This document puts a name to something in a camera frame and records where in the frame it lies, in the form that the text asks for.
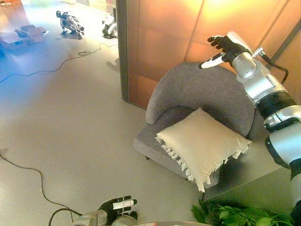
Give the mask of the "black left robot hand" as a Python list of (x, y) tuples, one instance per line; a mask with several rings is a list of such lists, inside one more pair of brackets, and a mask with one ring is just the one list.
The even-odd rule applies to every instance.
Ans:
[(112, 225), (114, 220), (123, 215), (129, 216), (135, 220), (138, 219), (138, 214), (135, 211), (128, 213), (131, 207), (137, 204), (136, 199), (132, 199), (130, 195), (110, 199), (101, 204), (98, 210), (103, 210), (106, 213), (106, 224)]

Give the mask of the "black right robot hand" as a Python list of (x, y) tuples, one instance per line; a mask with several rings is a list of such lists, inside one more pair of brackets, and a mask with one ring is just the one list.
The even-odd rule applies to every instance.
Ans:
[(230, 31), (227, 35), (214, 35), (207, 39), (212, 47), (216, 49), (221, 49), (221, 52), (207, 61), (204, 61), (199, 64), (199, 68), (205, 69), (220, 65), (221, 63), (229, 63), (232, 65), (232, 62), (236, 57), (242, 53), (252, 54), (250, 47), (246, 42), (234, 31)]

